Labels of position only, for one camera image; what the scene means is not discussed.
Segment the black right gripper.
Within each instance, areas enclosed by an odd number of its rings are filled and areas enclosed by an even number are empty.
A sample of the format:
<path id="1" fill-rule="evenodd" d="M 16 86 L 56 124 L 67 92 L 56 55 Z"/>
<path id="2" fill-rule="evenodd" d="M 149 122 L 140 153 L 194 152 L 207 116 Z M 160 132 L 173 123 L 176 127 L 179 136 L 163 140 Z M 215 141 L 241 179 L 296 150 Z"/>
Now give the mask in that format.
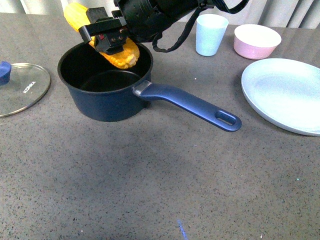
<path id="1" fill-rule="evenodd" d="M 108 55 L 122 52 L 127 39 L 152 43 L 157 52 L 172 52 L 189 36 L 200 14 L 197 0 L 116 0 L 114 5 L 118 9 L 113 10 L 112 15 L 108 15 L 104 7 L 88 8 L 86 16 L 90 24 L 78 30 L 84 43 L 95 37 L 95 49 Z M 168 49 L 159 48 L 158 40 L 163 32 L 189 13 L 192 16 L 176 43 Z"/>

